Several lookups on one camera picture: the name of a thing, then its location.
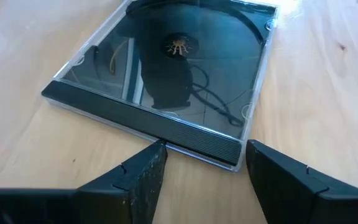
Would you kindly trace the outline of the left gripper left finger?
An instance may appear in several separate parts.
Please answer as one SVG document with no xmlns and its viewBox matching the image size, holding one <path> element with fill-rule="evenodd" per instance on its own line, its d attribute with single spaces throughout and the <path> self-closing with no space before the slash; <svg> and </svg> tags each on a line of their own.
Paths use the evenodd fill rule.
<svg viewBox="0 0 358 224">
<path fill-rule="evenodd" d="M 159 140 L 76 189 L 0 188 L 0 223 L 152 223 L 166 161 Z"/>
</svg>

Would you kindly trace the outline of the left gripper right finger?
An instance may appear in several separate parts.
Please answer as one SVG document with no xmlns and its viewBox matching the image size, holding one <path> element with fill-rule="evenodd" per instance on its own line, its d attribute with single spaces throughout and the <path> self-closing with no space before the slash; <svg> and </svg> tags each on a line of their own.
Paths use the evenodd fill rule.
<svg viewBox="0 0 358 224">
<path fill-rule="evenodd" d="M 358 188 L 249 140 L 246 165 L 268 223 L 358 223 Z"/>
</svg>

